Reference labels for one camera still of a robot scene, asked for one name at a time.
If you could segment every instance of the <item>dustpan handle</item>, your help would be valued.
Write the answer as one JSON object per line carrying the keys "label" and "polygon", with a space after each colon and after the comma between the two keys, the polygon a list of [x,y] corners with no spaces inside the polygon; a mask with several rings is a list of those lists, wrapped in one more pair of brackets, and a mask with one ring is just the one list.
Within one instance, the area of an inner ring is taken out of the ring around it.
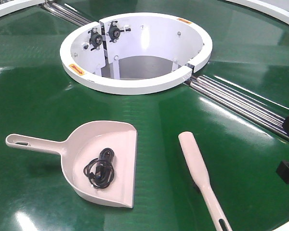
{"label": "dustpan handle", "polygon": [[10,134],[5,139],[11,148],[30,150],[41,153],[61,155],[64,152],[63,142],[49,141],[40,138]]}

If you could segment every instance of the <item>dustpan handle hole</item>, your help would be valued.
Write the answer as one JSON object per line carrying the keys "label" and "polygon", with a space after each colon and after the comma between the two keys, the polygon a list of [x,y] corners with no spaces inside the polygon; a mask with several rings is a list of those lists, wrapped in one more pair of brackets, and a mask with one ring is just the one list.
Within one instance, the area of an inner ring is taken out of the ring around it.
{"label": "dustpan handle hole", "polygon": [[15,144],[19,144],[19,145],[22,145],[22,146],[29,146],[29,143],[28,142],[16,142]]}

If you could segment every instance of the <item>coiled black wire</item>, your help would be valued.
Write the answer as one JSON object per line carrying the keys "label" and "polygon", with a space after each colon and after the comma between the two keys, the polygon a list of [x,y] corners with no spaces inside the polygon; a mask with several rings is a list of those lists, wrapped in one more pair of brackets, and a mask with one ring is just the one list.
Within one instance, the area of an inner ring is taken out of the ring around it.
{"label": "coiled black wire", "polygon": [[[111,149],[108,148],[108,149],[102,150],[100,155],[103,152],[106,152],[106,151],[109,152],[109,150],[111,150]],[[92,167],[95,164],[97,164],[97,163],[100,163],[101,166],[103,166],[106,170],[110,171],[108,177],[99,178],[99,183],[96,182],[96,175],[93,172],[91,172]],[[92,161],[90,161],[88,163],[88,165],[86,165],[86,167],[83,169],[83,173],[85,174],[86,177],[88,177],[90,183],[93,185],[93,187],[95,189],[105,189],[105,188],[107,188],[110,185],[110,183],[113,181],[114,177],[115,177],[115,170],[114,170],[111,162],[109,162],[107,159],[103,159],[103,158],[101,158],[101,159],[95,158]]]}

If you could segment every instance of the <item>metal rod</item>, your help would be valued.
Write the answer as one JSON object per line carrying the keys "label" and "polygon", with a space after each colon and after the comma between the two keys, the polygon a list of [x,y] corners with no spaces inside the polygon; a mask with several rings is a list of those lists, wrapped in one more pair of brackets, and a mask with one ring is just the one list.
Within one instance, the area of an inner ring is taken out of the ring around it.
{"label": "metal rod", "polygon": [[86,19],[85,17],[83,17],[83,16],[77,14],[76,12],[74,12],[68,8],[65,8],[65,7],[63,7],[57,3],[52,3],[51,6],[53,6],[54,8],[60,10],[61,12],[65,13],[65,14],[69,15],[70,17],[82,22],[83,25],[91,23],[91,21]]}
{"label": "metal rod", "polygon": [[61,11],[56,10],[55,8],[51,7],[50,5],[48,5],[47,3],[42,5],[43,8],[45,8],[46,10],[48,10],[49,12],[51,12],[52,14],[63,18],[69,22],[72,22],[78,26],[83,26],[83,24],[81,22],[79,22],[78,20],[75,20],[74,18],[68,17],[66,14],[62,13]]}
{"label": "metal rod", "polygon": [[46,2],[42,4],[42,7],[51,12],[52,14],[63,18],[69,22],[72,22],[78,26],[84,26],[88,23],[91,23],[91,21],[86,19],[85,17],[57,3],[48,3],[46,0]]}
{"label": "metal rod", "polygon": [[257,114],[258,116],[264,117],[267,120],[271,121],[272,123],[276,123],[278,125],[283,124],[283,119],[280,117],[275,116],[272,112],[268,111],[267,109],[255,105],[254,102],[234,93],[230,90],[223,88],[222,86],[219,86],[217,84],[211,84],[210,81],[206,81],[205,79],[198,79],[199,82],[203,82],[204,85],[206,85],[208,88],[211,88],[213,91],[216,91],[220,94],[222,94],[224,97],[228,98],[229,100],[233,101],[234,103],[245,107],[246,109],[249,109],[253,113]]}
{"label": "metal rod", "polygon": [[198,80],[204,80],[204,81],[207,81],[209,83],[212,83],[213,85],[217,86],[218,88],[220,88],[221,90],[225,90],[226,92],[230,93],[231,95],[234,95],[235,97],[238,97],[240,99],[242,99],[243,101],[246,101],[248,102],[249,104],[253,105],[254,107],[262,110],[263,112],[267,112],[268,114],[272,115],[274,118],[279,118],[279,120],[284,120],[283,117],[281,117],[280,115],[260,106],[259,104],[257,104],[256,102],[253,102],[252,100],[249,100],[247,97],[244,97],[238,93],[235,93],[233,89],[227,87],[226,85],[224,84],[221,84],[219,82],[217,82],[216,80],[213,80],[213,79],[210,79],[208,77],[203,77],[203,76],[199,76],[198,77]]}
{"label": "metal rod", "polygon": [[283,117],[240,95],[239,92],[234,92],[231,88],[205,76],[192,77],[190,87],[279,136],[289,139],[282,127],[285,120]]}

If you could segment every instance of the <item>black cable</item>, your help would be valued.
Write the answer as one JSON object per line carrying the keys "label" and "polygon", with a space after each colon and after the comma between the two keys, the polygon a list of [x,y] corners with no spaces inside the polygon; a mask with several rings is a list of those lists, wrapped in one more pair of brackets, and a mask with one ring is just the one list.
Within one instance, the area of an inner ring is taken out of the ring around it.
{"label": "black cable", "polygon": [[[88,177],[94,188],[105,189],[113,181],[115,177],[115,170],[111,164],[113,157],[114,151],[110,148],[105,148],[101,151],[98,158],[90,161],[83,169],[83,173]],[[95,173],[93,173],[91,170],[95,164]]]}

